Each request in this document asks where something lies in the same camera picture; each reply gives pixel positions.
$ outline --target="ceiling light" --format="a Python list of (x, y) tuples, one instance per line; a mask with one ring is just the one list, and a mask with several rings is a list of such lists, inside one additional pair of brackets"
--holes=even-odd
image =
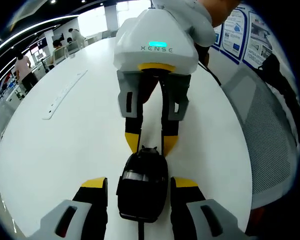
[(21, 34), (24, 34), (25, 32), (31, 30), (31, 29), (34, 29), (42, 24), (47, 24), (47, 23), (50, 23), (50, 22), (54, 22), (54, 21), (57, 21), (57, 20), (61, 20), (61, 19), (68, 19), (68, 18), (75, 18), (75, 17), (78, 17), (79, 15), (70, 15), (70, 16), (60, 16), (60, 17), (57, 17), (57, 18), (53, 18), (53, 19), (50, 19), (50, 20), (46, 20), (46, 21), (43, 21), (43, 22), (39, 22), (35, 25), (32, 25), (30, 27), (27, 27), (26, 29), (23, 29), (22, 31), (16, 33), (15, 35), (13, 35), (12, 37), (10, 37), (8, 40), (6, 40), (5, 42), (3, 42), (1, 45), (0, 45), (0, 49), (2, 49), (7, 43), (9, 43), (11, 40), (15, 39), (16, 37), (20, 36)]

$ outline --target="white table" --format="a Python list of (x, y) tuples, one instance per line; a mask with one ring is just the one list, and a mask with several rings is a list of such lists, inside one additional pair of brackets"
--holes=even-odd
[[(113, 66), (115, 39), (108, 38), (60, 63), (31, 90), (13, 115), (0, 144), (0, 192), (26, 236), (88, 179), (108, 178), (106, 240), (138, 239), (137, 223), (120, 218), (116, 190), (131, 155), (118, 106)], [(45, 110), (74, 76), (88, 70), (50, 120)], [(179, 140), (167, 156), (170, 176), (193, 179), (247, 227), (252, 201), (249, 153), (238, 119), (212, 76), (198, 67)], [(143, 107), (141, 144), (161, 146), (159, 84)], [(158, 221), (145, 224), (147, 240), (173, 240), (169, 197)]]

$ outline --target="power strip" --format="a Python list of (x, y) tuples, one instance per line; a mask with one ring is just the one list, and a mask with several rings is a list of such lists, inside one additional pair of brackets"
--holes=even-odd
[(76, 85), (76, 83), (86, 74), (88, 70), (84, 72), (80, 72), (76, 75), (76, 78), (68, 83), (66, 87), (62, 90), (62, 92), (58, 95), (58, 97), (53, 101), (52, 104), (49, 105), (47, 110), (44, 112), (44, 116), (42, 117), (43, 120), (49, 120), (54, 115), (55, 111), (66, 97), (66, 95), (70, 92), (70, 90)]

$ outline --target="yellow accent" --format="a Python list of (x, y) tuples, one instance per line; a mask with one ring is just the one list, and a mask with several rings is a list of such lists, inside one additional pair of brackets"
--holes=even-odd
[(105, 180), (105, 177), (90, 179), (90, 180), (86, 181), (85, 183), (83, 183), (81, 185), (81, 187), (102, 189), (102, 187), (104, 185), (104, 180)]
[(163, 136), (163, 154), (166, 157), (174, 148), (178, 141), (178, 136)]
[(133, 153), (138, 151), (139, 134), (126, 132), (125, 139)]
[(149, 63), (141, 63), (138, 65), (140, 71), (144, 69), (164, 69), (170, 72), (174, 72), (176, 70), (175, 66), (171, 66), (169, 64), (163, 63), (156, 63), (156, 62), (149, 62)]
[(182, 177), (173, 177), (177, 188), (198, 187), (198, 184), (191, 179)]

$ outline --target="white shirt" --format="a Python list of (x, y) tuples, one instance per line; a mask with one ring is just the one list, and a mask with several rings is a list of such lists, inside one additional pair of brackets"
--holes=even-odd
[(71, 32), (71, 35), (72, 35), (72, 39), (73, 41), (82, 41), (84, 40), (84, 37), (80, 34), (80, 32), (76, 29), (73, 29), (73, 31)]
[(21, 60), (16, 58), (15, 62), (15, 70), (19, 71), (20, 81), (24, 79), (29, 73), (31, 73), (30, 67), (28, 67), (29, 58), (27, 56), (23, 56)]

